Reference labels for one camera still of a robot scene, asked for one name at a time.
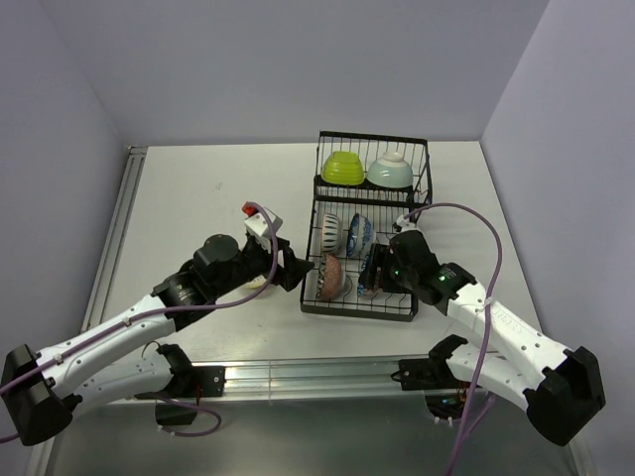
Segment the dish rack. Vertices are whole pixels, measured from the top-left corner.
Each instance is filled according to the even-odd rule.
[[[364,168],[364,176],[370,165],[383,153],[397,151],[413,169],[413,184],[405,188],[384,188],[368,181],[360,185],[336,185],[321,178],[321,169],[328,157],[336,151],[357,154]],[[366,216],[376,232],[376,242],[387,245],[395,235],[392,225],[399,215],[432,203],[433,183],[430,171],[428,141],[425,139],[354,134],[322,131],[317,143],[314,199],[311,212],[311,228],[307,246],[307,260],[315,267],[302,284],[300,308],[303,312],[325,315],[343,315],[410,322],[419,310],[418,300],[411,294],[387,294],[374,297],[357,295],[357,280],[363,258],[347,258],[345,242],[334,255],[347,275],[345,293],[332,300],[318,298],[319,265],[321,252],[321,220],[324,213],[333,213],[342,222],[344,234],[355,213]]]

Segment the white wall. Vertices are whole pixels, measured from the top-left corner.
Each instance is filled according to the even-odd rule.
[[[41,0],[131,144],[478,139],[548,0]]]
[[[121,180],[124,148],[35,0],[0,4],[0,355],[75,335]],[[0,435],[15,428],[0,405]],[[29,449],[0,446],[0,472]]]
[[[541,322],[600,360],[600,474],[635,463],[635,3],[552,0],[482,144]]]

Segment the bowl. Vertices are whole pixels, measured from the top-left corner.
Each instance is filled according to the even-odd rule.
[[[325,255],[319,263],[317,277],[317,298],[331,300],[337,298],[345,289],[346,273],[341,268],[339,260],[333,255]]]
[[[370,261],[370,255],[367,255],[366,259],[361,264],[361,269],[359,273],[360,280],[361,280],[361,275],[364,273],[364,270],[368,266],[369,261]],[[374,298],[375,296],[377,296],[378,293],[379,293],[379,288],[376,288],[376,287],[364,288],[364,285],[362,285],[359,281],[357,281],[357,296],[359,298]]]
[[[360,185],[364,182],[364,168],[357,154],[352,152],[333,152],[321,169],[321,177],[336,185]]]
[[[337,215],[325,213],[321,219],[321,251],[337,253],[343,242],[341,220]]]
[[[366,258],[370,246],[375,242],[376,233],[368,218],[359,213],[353,215],[346,238],[346,257]]]
[[[384,188],[413,186],[413,169],[399,152],[386,152],[370,165],[368,181]]]

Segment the white table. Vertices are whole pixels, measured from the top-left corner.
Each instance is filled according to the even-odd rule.
[[[479,144],[430,143],[430,154],[435,202],[471,206],[493,222],[505,252],[495,295],[540,328]],[[304,258],[315,168],[315,144],[150,148],[104,315],[116,315],[148,293],[208,236],[231,234],[242,245],[246,200],[283,217],[279,234]],[[435,209],[420,225],[440,261],[457,262],[488,282],[496,250],[477,219],[460,210]],[[238,290],[222,301],[247,293]],[[299,289],[269,290],[166,340],[180,344],[193,361],[246,361],[425,354],[445,336],[469,332],[424,305],[411,323],[304,314],[299,295]]]

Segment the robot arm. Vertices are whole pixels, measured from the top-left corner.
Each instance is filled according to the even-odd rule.
[[[22,345],[8,354],[0,388],[23,444],[45,441],[67,427],[73,416],[121,398],[149,392],[181,395],[192,385],[192,366],[177,345],[160,345],[151,356],[136,362],[111,364],[195,323],[216,308],[218,298],[266,275],[274,260],[277,268],[272,284],[286,291],[298,285],[314,264],[296,259],[290,243],[275,238],[283,255],[283,265],[278,265],[267,221],[253,207],[246,205],[243,211],[248,217],[242,250],[232,237],[214,235],[178,272],[116,317],[39,352]],[[277,231],[282,220],[266,212]],[[170,312],[173,307],[179,307],[179,312]],[[16,385],[16,379],[34,371]]]
[[[359,283],[364,288],[411,292],[470,328],[480,340],[477,345],[489,304],[489,345],[500,355],[486,356],[477,384],[526,411],[546,439],[567,444],[605,405],[595,356],[584,347],[568,349],[500,302],[486,301],[485,287],[461,266],[440,264],[413,223],[400,218],[396,228],[400,232],[390,245],[372,246]],[[466,339],[450,336],[431,351],[426,370],[433,378],[451,374],[471,381],[479,353]]]

